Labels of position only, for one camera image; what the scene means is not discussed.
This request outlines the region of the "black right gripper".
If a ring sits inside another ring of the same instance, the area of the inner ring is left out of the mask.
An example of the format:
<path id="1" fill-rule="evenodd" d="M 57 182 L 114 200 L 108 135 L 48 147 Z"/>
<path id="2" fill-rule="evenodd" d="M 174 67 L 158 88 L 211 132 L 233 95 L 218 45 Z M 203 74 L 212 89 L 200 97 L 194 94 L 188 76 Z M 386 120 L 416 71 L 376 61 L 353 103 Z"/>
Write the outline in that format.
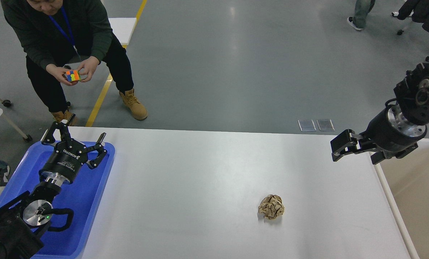
<path id="1" fill-rule="evenodd" d="M 426 125 L 416 125 L 406 119 L 398 106 L 388 106 L 369 122 L 362 135 L 346 129 L 331 140 L 331 155 L 336 162 L 346 155 L 371 150 L 371 162 L 379 164 L 392 157 L 405 157 L 417 149 L 417 142 L 426 134 Z"/>

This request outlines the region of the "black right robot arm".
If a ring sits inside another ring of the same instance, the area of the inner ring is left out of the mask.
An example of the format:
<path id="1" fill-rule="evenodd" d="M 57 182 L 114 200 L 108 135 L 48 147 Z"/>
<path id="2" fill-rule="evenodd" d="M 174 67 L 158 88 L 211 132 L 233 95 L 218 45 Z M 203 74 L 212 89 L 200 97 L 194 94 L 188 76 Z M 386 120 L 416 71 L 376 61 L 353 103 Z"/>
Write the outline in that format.
<path id="1" fill-rule="evenodd" d="M 415 69 L 408 70 L 393 91 L 395 97 L 385 102 L 385 108 L 364 132 L 356 134 L 346 129 L 331 140 L 333 161 L 370 151 L 372 164 L 379 164 L 392 157 L 404 158 L 417 149 L 418 141 L 428 131 L 429 57 Z"/>

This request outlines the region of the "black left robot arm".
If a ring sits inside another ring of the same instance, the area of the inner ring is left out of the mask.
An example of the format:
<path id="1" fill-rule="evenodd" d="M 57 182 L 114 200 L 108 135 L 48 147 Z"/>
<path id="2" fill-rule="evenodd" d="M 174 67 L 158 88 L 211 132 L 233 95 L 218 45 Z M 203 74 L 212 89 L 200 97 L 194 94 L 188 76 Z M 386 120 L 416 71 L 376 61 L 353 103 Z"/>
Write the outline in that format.
<path id="1" fill-rule="evenodd" d="M 115 149 L 90 146 L 54 122 L 30 146 L 0 196 L 0 259 L 73 259 L 83 249 Z"/>

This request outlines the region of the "person's right hand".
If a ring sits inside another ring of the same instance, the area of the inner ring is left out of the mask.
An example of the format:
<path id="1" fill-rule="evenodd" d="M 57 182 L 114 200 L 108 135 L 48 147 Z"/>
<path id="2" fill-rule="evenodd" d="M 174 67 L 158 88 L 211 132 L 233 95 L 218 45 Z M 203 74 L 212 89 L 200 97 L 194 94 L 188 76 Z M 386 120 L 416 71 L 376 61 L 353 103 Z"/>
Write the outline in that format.
<path id="1" fill-rule="evenodd" d="M 78 83 L 78 81 L 69 82 L 66 77 L 64 76 L 66 72 L 70 71 L 71 69 L 66 69 L 63 67 L 56 66 L 55 64 L 48 64 L 45 68 L 45 70 L 55 77 L 55 79 L 58 80 L 58 82 L 66 85 L 66 86 L 74 86 Z"/>

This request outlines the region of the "person's left hand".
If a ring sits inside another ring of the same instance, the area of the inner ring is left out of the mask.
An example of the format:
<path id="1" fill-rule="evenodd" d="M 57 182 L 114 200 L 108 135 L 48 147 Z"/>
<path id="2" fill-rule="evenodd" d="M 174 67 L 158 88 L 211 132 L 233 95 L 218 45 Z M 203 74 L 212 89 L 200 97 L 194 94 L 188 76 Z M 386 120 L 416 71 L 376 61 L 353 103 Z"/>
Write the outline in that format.
<path id="1" fill-rule="evenodd" d="M 86 77 L 81 79 L 80 82 L 89 82 L 92 79 L 99 63 L 100 61 L 94 56 L 90 56 L 88 59 L 83 60 L 77 70 L 80 76 Z"/>

